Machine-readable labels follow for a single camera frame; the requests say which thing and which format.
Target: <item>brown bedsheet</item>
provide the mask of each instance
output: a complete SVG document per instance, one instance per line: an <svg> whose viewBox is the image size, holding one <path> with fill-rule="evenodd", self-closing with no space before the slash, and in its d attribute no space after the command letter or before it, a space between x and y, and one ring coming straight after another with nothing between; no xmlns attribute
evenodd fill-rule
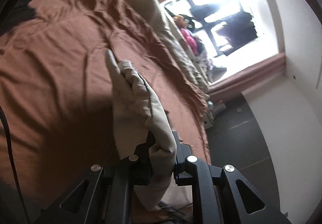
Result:
<svg viewBox="0 0 322 224"><path fill-rule="evenodd" d="M203 94L123 0L33 0L37 17L0 38L0 104L24 194L46 206L95 163L117 162L104 52L130 60L173 128L210 162ZM0 178L12 184L0 128Z"/></svg>

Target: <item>white wall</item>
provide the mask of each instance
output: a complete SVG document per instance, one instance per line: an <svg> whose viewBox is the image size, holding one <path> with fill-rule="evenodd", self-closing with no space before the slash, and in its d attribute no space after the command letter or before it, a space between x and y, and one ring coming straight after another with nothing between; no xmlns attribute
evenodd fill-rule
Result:
<svg viewBox="0 0 322 224"><path fill-rule="evenodd" d="M322 123L322 26L305 0L276 0L284 31L287 75L305 94Z"/></svg>
<svg viewBox="0 0 322 224"><path fill-rule="evenodd" d="M270 152L281 212L304 224L322 197L322 126L312 106L284 75L243 92Z"/></svg>

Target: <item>silver screw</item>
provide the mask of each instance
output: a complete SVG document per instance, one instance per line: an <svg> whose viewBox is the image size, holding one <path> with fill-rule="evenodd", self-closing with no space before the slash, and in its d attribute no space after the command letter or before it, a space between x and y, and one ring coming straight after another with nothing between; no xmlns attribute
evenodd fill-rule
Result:
<svg viewBox="0 0 322 224"><path fill-rule="evenodd" d="M188 156L187 160L190 162L196 162L198 158L196 156Z"/></svg>
<svg viewBox="0 0 322 224"><path fill-rule="evenodd" d="M235 170L235 168L232 165L226 165L225 170L228 171L228 172L233 172Z"/></svg>
<svg viewBox="0 0 322 224"><path fill-rule="evenodd" d="M98 164L94 164L93 166L91 166L92 171L99 171L100 169L101 169L101 166Z"/></svg>
<svg viewBox="0 0 322 224"><path fill-rule="evenodd" d="M131 155L130 157L128 157L128 159L130 161L137 161L139 159L139 156L138 155Z"/></svg>

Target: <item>floor tile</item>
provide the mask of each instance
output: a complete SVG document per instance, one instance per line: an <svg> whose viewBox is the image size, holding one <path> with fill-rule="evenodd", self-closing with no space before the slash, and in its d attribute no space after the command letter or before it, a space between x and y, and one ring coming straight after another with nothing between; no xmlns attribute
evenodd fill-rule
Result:
<svg viewBox="0 0 322 224"><path fill-rule="evenodd" d="M255 119L208 137L212 165L232 164L237 169L269 157L263 134Z"/></svg>
<svg viewBox="0 0 322 224"><path fill-rule="evenodd" d="M248 179L275 207L280 209L280 197L275 171L271 158L240 172Z"/></svg>
<svg viewBox="0 0 322 224"><path fill-rule="evenodd" d="M207 129L209 137L220 134L226 130L254 118L252 110L243 96L226 102L227 109L214 119L214 126Z"/></svg>

